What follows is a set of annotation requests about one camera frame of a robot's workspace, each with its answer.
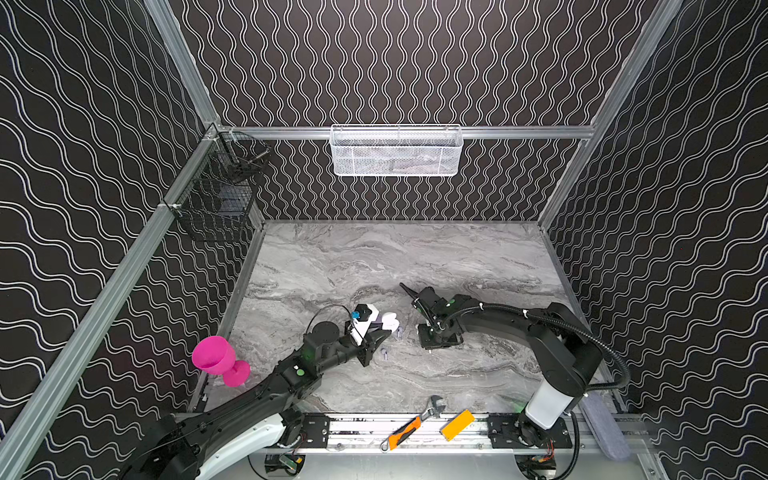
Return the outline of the white earbud charging case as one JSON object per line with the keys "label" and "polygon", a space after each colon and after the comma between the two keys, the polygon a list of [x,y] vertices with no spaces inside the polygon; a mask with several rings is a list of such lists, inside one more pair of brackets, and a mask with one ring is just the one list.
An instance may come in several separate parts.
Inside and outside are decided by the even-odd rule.
{"label": "white earbud charging case", "polygon": [[385,330],[395,332],[399,329],[400,322],[395,312],[381,313],[375,321],[371,323],[373,330]]}

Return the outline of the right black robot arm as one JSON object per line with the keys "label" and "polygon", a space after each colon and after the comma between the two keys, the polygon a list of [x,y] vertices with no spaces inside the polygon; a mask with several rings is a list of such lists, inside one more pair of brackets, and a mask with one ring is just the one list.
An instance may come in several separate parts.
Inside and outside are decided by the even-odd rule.
{"label": "right black robot arm", "polygon": [[456,347],[465,335],[477,333],[520,343],[533,352],[543,380],[522,411],[522,427],[551,429],[587,393],[603,361],[598,342],[563,304],[524,309],[463,294],[445,299],[432,287],[400,287],[426,320],[418,327],[426,350]]}

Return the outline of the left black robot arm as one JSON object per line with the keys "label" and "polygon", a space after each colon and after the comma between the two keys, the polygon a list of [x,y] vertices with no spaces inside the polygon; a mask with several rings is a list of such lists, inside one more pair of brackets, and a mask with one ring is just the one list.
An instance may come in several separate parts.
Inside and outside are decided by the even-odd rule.
{"label": "left black robot arm", "polygon": [[320,322],[259,384],[217,408],[168,415],[147,431],[120,479],[212,479],[244,457],[299,439],[296,404],[321,384],[325,371],[351,360],[367,366],[390,330],[367,332],[360,343],[332,322]]}

